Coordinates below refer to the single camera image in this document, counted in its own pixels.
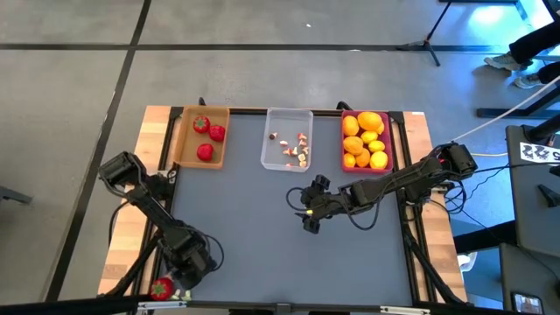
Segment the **lemon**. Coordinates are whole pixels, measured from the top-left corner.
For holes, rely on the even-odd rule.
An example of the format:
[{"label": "lemon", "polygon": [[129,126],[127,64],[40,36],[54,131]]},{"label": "lemon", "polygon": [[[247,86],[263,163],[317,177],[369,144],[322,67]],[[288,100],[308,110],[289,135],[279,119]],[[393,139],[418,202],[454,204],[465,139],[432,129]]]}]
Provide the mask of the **lemon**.
[{"label": "lemon", "polygon": [[358,115],[358,124],[366,131],[377,131],[382,124],[382,117],[373,112],[362,112]]},{"label": "lemon", "polygon": [[377,133],[375,131],[364,131],[364,133],[361,134],[360,138],[361,141],[364,142],[364,144],[369,144],[370,142],[377,140]]},{"label": "lemon", "polygon": [[381,122],[381,124],[379,125],[379,128],[376,130],[377,134],[380,135],[383,133],[383,131],[385,130],[385,123]]},{"label": "lemon", "polygon": [[378,152],[378,151],[383,151],[385,150],[385,143],[379,141],[379,140],[375,140],[372,141],[371,143],[369,143],[369,145],[367,146],[367,148],[372,152]]},{"label": "lemon", "polygon": [[356,165],[356,157],[354,157],[350,153],[344,154],[344,166],[345,167],[354,167]]},{"label": "lemon", "polygon": [[368,166],[369,163],[369,151],[368,149],[363,149],[361,150],[361,154],[359,156],[356,156],[356,164],[359,167],[366,167]]},{"label": "lemon", "polygon": [[354,116],[346,116],[342,120],[342,131],[346,136],[356,136],[360,131],[358,120]]},{"label": "lemon", "polygon": [[347,136],[342,142],[342,145],[344,146],[344,150],[354,155],[360,155],[361,151],[364,149],[364,142],[357,136]]},{"label": "lemon", "polygon": [[371,158],[369,159],[369,167],[376,170],[384,170],[385,167],[387,167],[388,161],[389,157],[387,156],[387,153],[378,151],[371,155]]}]

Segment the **clear plastic container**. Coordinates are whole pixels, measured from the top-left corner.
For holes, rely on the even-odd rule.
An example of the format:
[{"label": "clear plastic container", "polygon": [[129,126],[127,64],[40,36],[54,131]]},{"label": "clear plastic container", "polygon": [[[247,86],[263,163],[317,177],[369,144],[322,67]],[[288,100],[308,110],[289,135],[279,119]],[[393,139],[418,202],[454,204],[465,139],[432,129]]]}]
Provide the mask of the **clear plastic container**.
[{"label": "clear plastic container", "polygon": [[[277,132],[274,140],[270,134]],[[262,140],[261,163],[264,168],[276,171],[305,172],[312,163],[312,132],[313,113],[305,109],[269,108],[266,114],[264,137]],[[306,156],[306,167],[299,166],[298,157],[283,154],[288,148],[297,147],[297,154],[303,153],[299,146],[298,134],[303,133],[307,140],[309,154]],[[280,141],[287,141],[287,146],[280,145]]]}]

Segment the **strawberry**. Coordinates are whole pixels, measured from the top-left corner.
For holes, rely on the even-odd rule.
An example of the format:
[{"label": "strawberry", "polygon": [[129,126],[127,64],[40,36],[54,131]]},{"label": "strawberry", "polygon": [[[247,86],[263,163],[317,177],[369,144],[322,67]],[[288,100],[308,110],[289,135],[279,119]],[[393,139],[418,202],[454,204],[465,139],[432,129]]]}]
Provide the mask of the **strawberry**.
[{"label": "strawberry", "polygon": [[205,133],[210,128],[210,120],[204,115],[197,116],[192,122],[192,128],[198,133]]},{"label": "strawberry", "polygon": [[224,137],[226,137],[226,129],[221,126],[214,125],[210,127],[208,135],[210,136],[210,139],[217,142],[222,142],[224,141]]},{"label": "strawberry", "polygon": [[208,162],[212,161],[212,155],[214,154],[214,147],[209,143],[204,143],[199,146],[196,150],[196,156],[200,160]]},{"label": "strawberry", "polygon": [[173,281],[164,276],[154,281],[150,288],[150,296],[154,301],[165,301],[173,295]]}]

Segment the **wooden table frame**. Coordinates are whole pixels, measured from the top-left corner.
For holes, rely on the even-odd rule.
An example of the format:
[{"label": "wooden table frame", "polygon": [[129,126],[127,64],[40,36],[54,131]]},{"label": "wooden table frame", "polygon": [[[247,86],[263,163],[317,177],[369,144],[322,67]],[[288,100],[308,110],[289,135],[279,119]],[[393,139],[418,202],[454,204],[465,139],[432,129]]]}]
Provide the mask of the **wooden table frame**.
[{"label": "wooden table frame", "polygon": [[[143,161],[148,173],[157,172],[160,165],[165,165],[165,169],[171,168],[172,162],[170,157],[174,151],[174,140],[178,133],[179,123],[173,126],[167,161],[166,163],[160,161],[171,110],[172,108],[169,106],[149,106],[144,113],[134,153]],[[409,154],[410,161],[415,163],[431,150],[430,134],[424,113],[402,112],[402,119],[404,124],[402,124],[400,129],[399,124],[395,121],[391,125],[395,141],[394,150],[397,156],[396,165],[398,165],[399,169],[405,166],[407,153]],[[405,130],[408,146],[403,146],[401,143],[400,135],[402,130]],[[405,150],[408,148],[409,152],[403,152],[403,147]],[[444,204],[443,195],[433,193],[432,198]],[[411,207],[408,207],[407,213],[409,217],[413,216]],[[453,293],[466,301],[466,292],[459,270],[447,212],[434,204],[428,203],[423,206],[422,221],[425,242],[432,265]],[[409,225],[418,239],[417,226],[414,222],[411,222]],[[125,206],[120,211],[115,222],[113,240],[110,244],[101,276],[99,293],[111,290],[136,260],[144,238],[145,227],[146,218],[144,214],[134,206]],[[140,292],[147,292],[149,289],[153,264],[152,255],[152,258],[146,263],[143,281],[138,284]],[[429,289],[426,285],[422,266],[416,258],[414,258],[414,270],[416,272],[418,298],[420,301],[428,301]],[[437,300],[443,302],[443,299],[438,294]]]}]

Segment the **tripod stand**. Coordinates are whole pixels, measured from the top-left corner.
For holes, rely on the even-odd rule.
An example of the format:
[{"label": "tripod stand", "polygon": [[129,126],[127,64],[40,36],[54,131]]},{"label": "tripod stand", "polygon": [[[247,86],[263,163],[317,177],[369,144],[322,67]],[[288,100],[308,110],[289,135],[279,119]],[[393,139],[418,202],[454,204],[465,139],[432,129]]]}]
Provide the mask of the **tripod stand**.
[{"label": "tripod stand", "polygon": [[396,50],[398,51],[403,51],[403,52],[412,52],[412,51],[428,51],[431,54],[431,57],[434,59],[434,61],[436,62],[436,66],[440,67],[441,64],[439,63],[439,59],[438,56],[436,55],[436,52],[434,51],[433,47],[430,44],[430,39],[431,37],[434,35],[434,32],[436,31],[436,29],[438,28],[439,22],[441,22],[442,18],[444,18],[445,13],[447,13],[447,10],[449,10],[449,7],[452,5],[452,1],[450,0],[447,5],[445,6],[445,9],[443,12],[441,12],[441,15],[439,16],[439,18],[437,19],[436,24],[434,25],[434,27],[431,28],[431,31],[428,33],[428,36],[426,36],[425,39],[420,40],[420,41],[416,41],[416,42],[412,42],[412,43],[408,43],[408,44],[404,44],[404,45],[400,45],[396,47]]}]

